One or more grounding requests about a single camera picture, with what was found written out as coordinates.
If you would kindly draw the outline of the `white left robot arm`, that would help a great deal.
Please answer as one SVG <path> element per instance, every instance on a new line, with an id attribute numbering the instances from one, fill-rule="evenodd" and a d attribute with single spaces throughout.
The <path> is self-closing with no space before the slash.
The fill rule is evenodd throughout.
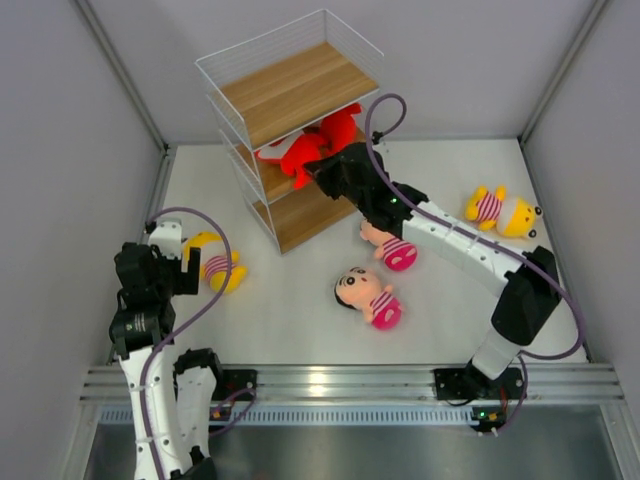
<path id="1" fill-rule="evenodd" d="M 199 261 L 196 248 L 184 259 L 137 243 L 114 257 L 121 288 L 109 338 L 131 401 L 137 479 L 216 476 L 207 423 L 226 376 L 212 350 L 179 352 L 173 336 L 172 300 L 198 293 Z"/>

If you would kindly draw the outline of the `pink black-haired boy doll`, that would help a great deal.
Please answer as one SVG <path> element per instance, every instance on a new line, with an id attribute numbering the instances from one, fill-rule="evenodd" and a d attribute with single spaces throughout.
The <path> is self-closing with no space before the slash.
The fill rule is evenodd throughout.
<path id="1" fill-rule="evenodd" d="M 367 324 L 381 331 L 395 328 L 403 316 L 403 306 L 393 293 L 369 269 L 356 266 L 344 272 L 334 284 L 339 305 L 359 311 Z"/>

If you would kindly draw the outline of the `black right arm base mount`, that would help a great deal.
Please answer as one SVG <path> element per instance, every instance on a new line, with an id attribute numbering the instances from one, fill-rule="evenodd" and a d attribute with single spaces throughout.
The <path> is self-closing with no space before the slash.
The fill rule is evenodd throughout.
<path id="1" fill-rule="evenodd" d="M 517 367 L 508 367 L 494 380 L 470 365 L 437 368 L 433 374 L 436 398 L 442 401 L 518 400 L 524 391 Z"/>

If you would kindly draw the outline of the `red shark plush toy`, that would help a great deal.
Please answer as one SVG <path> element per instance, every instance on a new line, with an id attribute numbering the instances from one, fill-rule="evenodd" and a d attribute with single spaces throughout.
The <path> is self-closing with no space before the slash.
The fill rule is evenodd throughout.
<path id="1" fill-rule="evenodd" d="M 285 175 L 295 178 L 293 188 L 298 190 L 311 181 L 303 165 L 321 160 L 326 146 L 327 140 L 321 134 L 298 130 L 258 150 L 256 156 L 260 161 L 278 164 Z"/>

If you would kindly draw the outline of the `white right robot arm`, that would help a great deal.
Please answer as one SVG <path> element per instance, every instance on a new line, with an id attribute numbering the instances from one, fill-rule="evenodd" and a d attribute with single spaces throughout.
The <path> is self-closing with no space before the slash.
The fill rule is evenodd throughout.
<path id="1" fill-rule="evenodd" d="M 332 199 L 346 198 L 374 227 L 425 247 L 478 281 L 497 303 L 491 327 L 458 381 L 456 397 L 491 396 L 560 302 L 554 255 L 519 252 L 464 227 L 414 187 L 390 179 L 382 156 L 365 143 L 303 167 Z"/>

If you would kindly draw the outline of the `pink bald baby doll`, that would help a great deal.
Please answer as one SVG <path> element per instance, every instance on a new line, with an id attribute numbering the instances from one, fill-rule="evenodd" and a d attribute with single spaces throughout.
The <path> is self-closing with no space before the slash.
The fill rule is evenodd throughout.
<path id="1" fill-rule="evenodd" d="M 374 257 L 391 271 L 406 271 L 417 260 L 418 249 L 414 244 L 377 229 L 366 219 L 360 223 L 360 237 L 375 248 Z"/>

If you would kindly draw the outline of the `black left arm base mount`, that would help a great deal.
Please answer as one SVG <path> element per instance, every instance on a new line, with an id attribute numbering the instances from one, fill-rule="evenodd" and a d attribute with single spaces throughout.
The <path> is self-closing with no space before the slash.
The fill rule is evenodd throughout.
<path id="1" fill-rule="evenodd" d="M 257 385 L 258 371 L 255 369 L 225 369 L 212 395 L 212 400 L 220 402 L 243 389 L 253 389 Z"/>

